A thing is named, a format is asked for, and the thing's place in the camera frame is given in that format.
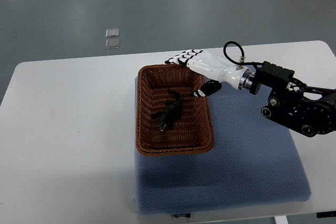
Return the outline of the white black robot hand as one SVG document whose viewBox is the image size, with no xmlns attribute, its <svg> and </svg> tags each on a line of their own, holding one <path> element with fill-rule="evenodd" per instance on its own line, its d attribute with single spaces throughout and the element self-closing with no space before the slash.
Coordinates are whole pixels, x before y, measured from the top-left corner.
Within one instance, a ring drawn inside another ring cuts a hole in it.
<svg viewBox="0 0 336 224">
<path fill-rule="evenodd" d="M 193 97 L 210 96 L 222 88 L 223 82 L 238 90 L 250 89 L 255 75 L 249 68 L 239 67 L 225 57 L 206 50 L 186 50 L 165 63 L 185 66 L 209 79 L 191 93 Z"/>
</svg>

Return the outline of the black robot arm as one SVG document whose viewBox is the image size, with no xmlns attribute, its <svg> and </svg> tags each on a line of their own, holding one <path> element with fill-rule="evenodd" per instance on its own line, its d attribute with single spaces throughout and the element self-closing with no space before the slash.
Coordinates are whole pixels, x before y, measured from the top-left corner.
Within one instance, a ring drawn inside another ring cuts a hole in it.
<svg viewBox="0 0 336 224">
<path fill-rule="evenodd" d="M 335 131 L 335 89 L 307 86 L 295 72 L 264 61 L 253 62 L 256 72 L 249 92 L 271 88 L 262 115 L 307 137 Z"/>
</svg>

